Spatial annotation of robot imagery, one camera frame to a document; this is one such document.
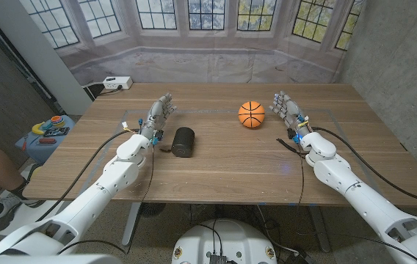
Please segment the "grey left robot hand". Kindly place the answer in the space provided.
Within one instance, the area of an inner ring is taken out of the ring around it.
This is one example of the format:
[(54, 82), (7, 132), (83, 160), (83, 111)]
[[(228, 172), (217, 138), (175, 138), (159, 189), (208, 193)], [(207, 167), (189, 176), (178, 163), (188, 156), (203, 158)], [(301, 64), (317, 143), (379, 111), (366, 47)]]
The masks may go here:
[(167, 93), (156, 100), (148, 111), (147, 119), (142, 124), (140, 134), (147, 139), (152, 139), (157, 131), (160, 131), (167, 118), (177, 109), (172, 103), (172, 95)]

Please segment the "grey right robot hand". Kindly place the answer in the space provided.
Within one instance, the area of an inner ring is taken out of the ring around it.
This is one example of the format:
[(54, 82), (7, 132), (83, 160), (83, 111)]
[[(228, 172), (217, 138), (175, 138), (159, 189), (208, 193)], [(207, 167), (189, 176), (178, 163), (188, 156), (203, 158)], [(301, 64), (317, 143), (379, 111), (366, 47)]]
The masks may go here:
[(308, 116), (284, 91), (274, 94), (272, 105), (269, 107), (298, 136), (303, 137), (312, 132)]

